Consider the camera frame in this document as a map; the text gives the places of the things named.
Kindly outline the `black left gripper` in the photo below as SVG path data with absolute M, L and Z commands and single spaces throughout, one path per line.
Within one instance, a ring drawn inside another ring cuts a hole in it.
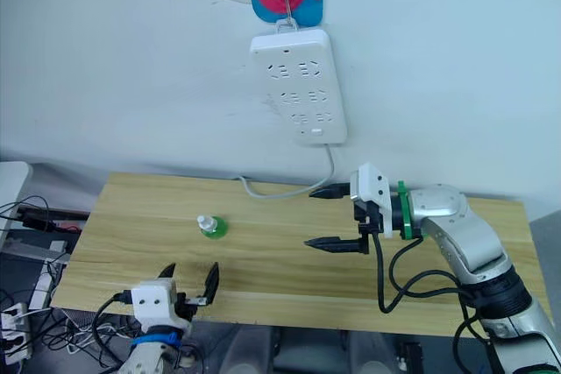
M 172 279 L 174 277 L 176 263 L 167 265 L 159 274 L 158 279 Z M 218 262 L 215 262 L 205 279 L 204 293 L 198 297 L 188 298 L 185 293 L 176 294 L 174 311 L 176 315 L 186 321 L 192 321 L 199 307 L 211 305 L 217 294 L 220 281 L 220 269 Z

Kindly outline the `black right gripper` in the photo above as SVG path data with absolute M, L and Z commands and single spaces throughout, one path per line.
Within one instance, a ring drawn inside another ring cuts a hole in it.
M 333 200 L 349 196 L 349 182 L 321 186 L 309 193 L 310 198 Z M 329 253 L 369 253 L 370 239 L 377 239 L 381 232 L 380 207 L 373 201 L 353 202 L 354 220 L 358 223 L 359 239 L 344 240 L 338 236 L 312 238 L 304 242 L 308 247 Z

